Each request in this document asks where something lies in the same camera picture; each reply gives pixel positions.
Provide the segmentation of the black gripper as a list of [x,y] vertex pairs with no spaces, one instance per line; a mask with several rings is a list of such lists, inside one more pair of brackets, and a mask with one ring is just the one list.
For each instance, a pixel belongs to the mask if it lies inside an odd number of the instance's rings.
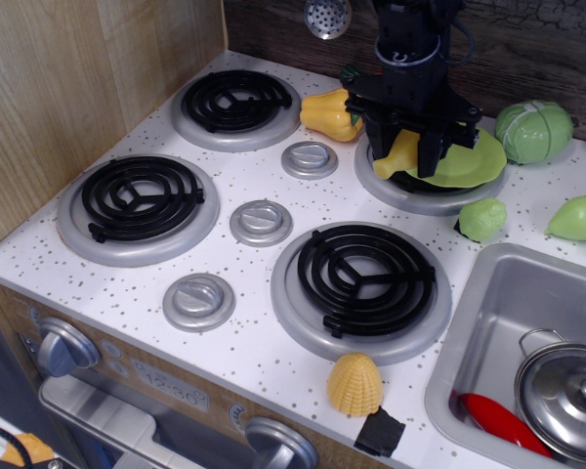
[[344,86],[346,110],[365,123],[376,159],[385,158],[403,129],[420,134],[417,176],[435,175],[452,145],[473,149],[479,140],[481,111],[448,83],[453,66],[444,53],[426,58],[380,59],[383,83],[378,87]]

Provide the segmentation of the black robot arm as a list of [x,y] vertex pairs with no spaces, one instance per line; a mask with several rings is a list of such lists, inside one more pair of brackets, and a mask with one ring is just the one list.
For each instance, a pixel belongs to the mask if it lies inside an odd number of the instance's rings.
[[481,110],[449,84],[451,28],[461,1],[374,1],[379,22],[375,55],[379,74],[346,74],[346,111],[362,118],[374,156],[389,155],[399,133],[419,135],[417,172],[432,177],[449,148],[471,149],[479,139]]

